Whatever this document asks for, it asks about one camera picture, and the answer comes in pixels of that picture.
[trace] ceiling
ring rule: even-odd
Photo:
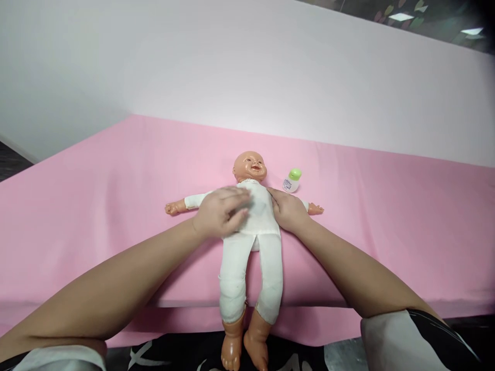
[[[475,1],[466,0],[299,0],[432,39],[495,54],[486,29],[477,35],[462,30],[484,26]],[[414,18],[391,19],[397,13]]]

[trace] green bottle cap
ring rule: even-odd
[[[299,170],[298,168],[292,169],[289,173],[289,178],[292,180],[299,180],[300,177],[301,177],[301,170]]]

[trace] white sleeve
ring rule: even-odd
[[[308,209],[309,209],[309,203],[306,202],[305,200],[301,200],[301,201],[302,201],[304,207],[306,208],[306,211],[308,211]]]
[[[200,195],[185,197],[184,203],[186,204],[186,209],[188,210],[197,209],[201,205],[205,197],[208,196],[211,192],[213,191],[210,191],[208,193],[203,193]]]
[[[102,356],[83,345],[63,345],[30,351],[12,371],[105,371]]]
[[[407,310],[361,320],[370,371],[449,371]]]

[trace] baby doll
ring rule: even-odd
[[[238,371],[242,349],[243,319],[246,300],[246,267],[251,251],[259,251],[262,288],[244,346],[258,370],[266,370],[268,351],[266,339],[278,317],[283,289],[282,242],[280,228],[273,215],[272,197],[260,184],[267,168],[260,154],[244,152],[234,162],[232,170],[237,186],[251,191],[249,215],[239,230],[223,239],[220,268],[220,314],[225,329],[222,363],[225,369]],[[186,197],[167,204],[166,213],[175,215],[198,208],[208,193]],[[310,215],[323,209],[304,203]]]

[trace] bottle label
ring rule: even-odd
[[[288,191],[292,188],[292,183],[289,181],[289,179],[284,179],[284,184],[283,188]]]

